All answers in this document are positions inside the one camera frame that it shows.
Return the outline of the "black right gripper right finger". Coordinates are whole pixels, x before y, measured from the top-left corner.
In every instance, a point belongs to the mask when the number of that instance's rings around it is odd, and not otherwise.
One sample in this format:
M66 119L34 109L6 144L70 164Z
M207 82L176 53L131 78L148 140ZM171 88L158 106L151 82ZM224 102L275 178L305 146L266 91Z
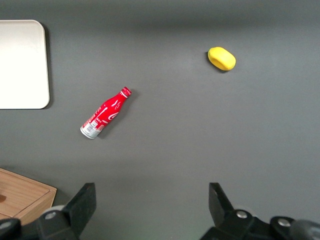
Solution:
M202 240L270 240L269 225L246 210L235 209L221 185L209 184L208 207L214 226Z

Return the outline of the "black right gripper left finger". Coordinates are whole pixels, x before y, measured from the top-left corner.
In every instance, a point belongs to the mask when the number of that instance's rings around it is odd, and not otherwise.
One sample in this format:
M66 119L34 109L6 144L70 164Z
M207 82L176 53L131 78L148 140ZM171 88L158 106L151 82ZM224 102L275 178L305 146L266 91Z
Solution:
M96 186L85 183L63 206L46 210L36 221L40 240L78 240L97 207Z

